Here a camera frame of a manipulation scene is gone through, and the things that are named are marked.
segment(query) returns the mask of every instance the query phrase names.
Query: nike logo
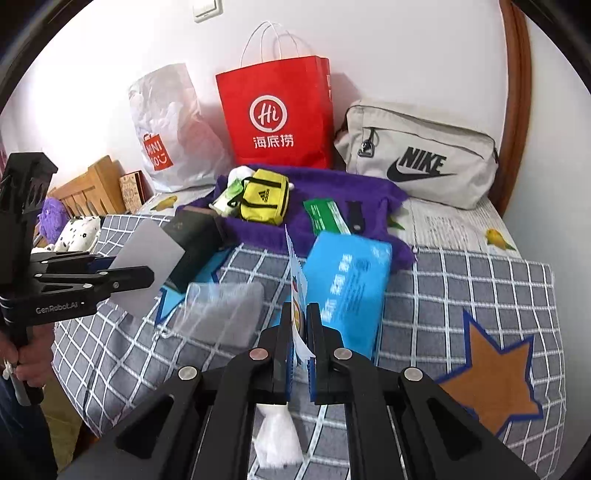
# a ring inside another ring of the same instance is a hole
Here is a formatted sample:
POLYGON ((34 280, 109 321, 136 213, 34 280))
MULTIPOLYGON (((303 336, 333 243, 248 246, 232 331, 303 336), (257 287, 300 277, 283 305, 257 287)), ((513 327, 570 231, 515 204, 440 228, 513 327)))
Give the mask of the nike logo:
POLYGON ((408 147, 404 155, 390 165, 386 176, 391 181, 402 182, 455 175, 455 173, 439 172, 439 168, 446 160, 447 157, 442 155, 421 150, 420 148, 408 147), (416 173, 400 171, 400 167, 409 168, 416 173))

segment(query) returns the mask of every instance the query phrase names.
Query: white plush toy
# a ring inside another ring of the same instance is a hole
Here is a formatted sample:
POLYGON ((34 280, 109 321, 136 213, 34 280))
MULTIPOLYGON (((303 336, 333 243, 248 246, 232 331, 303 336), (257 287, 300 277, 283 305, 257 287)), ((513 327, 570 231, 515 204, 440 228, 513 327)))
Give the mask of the white plush toy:
POLYGON ((72 219, 63 229, 54 252, 88 252, 100 235, 100 217, 72 219))

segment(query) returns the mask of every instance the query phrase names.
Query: yellow adidas pouch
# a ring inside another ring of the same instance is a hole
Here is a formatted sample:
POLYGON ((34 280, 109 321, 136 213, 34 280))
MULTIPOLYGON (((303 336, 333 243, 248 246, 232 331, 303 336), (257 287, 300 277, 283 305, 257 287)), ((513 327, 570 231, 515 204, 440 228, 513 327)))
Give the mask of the yellow adidas pouch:
POLYGON ((290 198, 289 179, 285 175, 259 168, 244 185, 240 215, 251 222, 281 225, 290 198))

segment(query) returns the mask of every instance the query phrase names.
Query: white paper bag handle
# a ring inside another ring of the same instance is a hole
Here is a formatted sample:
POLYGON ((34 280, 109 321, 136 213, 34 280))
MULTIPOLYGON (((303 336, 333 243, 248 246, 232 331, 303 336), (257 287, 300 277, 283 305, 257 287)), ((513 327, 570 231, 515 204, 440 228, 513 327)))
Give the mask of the white paper bag handle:
POLYGON ((248 40, 246 42, 246 45, 244 45, 244 49, 242 50, 242 55, 240 55, 240 68, 242 68, 242 63, 244 61, 244 54, 246 53, 246 49, 248 48, 248 46, 250 45, 250 42, 252 40, 252 37, 255 36, 255 33, 259 31, 259 29, 263 26, 266 25, 265 30, 263 30, 262 34, 261 34, 261 63, 262 63, 262 41, 263 41, 263 37, 265 36, 265 32, 269 29, 272 28, 273 32, 275 32, 275 37, 277 38, 277 43, 279 45, 279 59, 282 60, 283 59, 283 53, 281 51, 281 39, 279 37, 279 33, 277 33, 277 30, 275 29, 275 26, 279 26, 281 28, 283 28, 283 30, 285 30, 285 32, 289 35, 289 37, 291 38, 291 41, 294 43, 295 45, 295 50, 297 52, 298 57, 300 56, 300 51, 297 47, 297 43, 296 40, 294 39, 294 37, 291 35, 291 33, 285 28, 283 27, 283 25, 276 23, 276 22, 270 22, 268 20, 265 20, 264 22, 262 22, 258 27, 256 27, 253 32, 251 33, 251 36, 248 37, 248 40))
POLYGON ((265 30, 263 30, 262 34, 261 34, 261 63, 262 63, 262 39, 265 36, 265 33, 267 32, 267 30, 269 30, 269 28, 272 28, 273 31, 275 32, 275 36, 277 37, 277 43, 279 44, 279 58, 280 58, 280 60, 283 60, 283 57, 281 56, 281 39, 279 38, 279 35, 277 35, 277 30, 275 30, 275 26, 281 27, 285 31, 285 33, 287 33, 287 35, 291 38, 291 41, 293 42, 294 47, 295 47, 295 52, 297 53, 297 56, 299 58, 300 57, 300 49, 297 47, 297 42, 296 42, 295 38, 293 37, 293 35, 290 33, 290 31, 287 30, 280 23, 270 22, 269 25, 267 25, 265 27, 265 30))

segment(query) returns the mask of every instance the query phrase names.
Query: nike swoosh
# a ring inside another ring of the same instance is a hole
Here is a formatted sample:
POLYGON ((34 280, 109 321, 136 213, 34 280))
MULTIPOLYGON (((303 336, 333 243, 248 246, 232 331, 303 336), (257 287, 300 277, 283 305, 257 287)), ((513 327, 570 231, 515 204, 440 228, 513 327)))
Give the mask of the nike swoosh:
POLYGON ((455 175, 455 173, 402 173, 398 170, 398 160, 395 161, 386 172, 388 180, 391 181, 410 181, 422 179, 436 179, 438 177, 447 177, 448 175, 455 175))

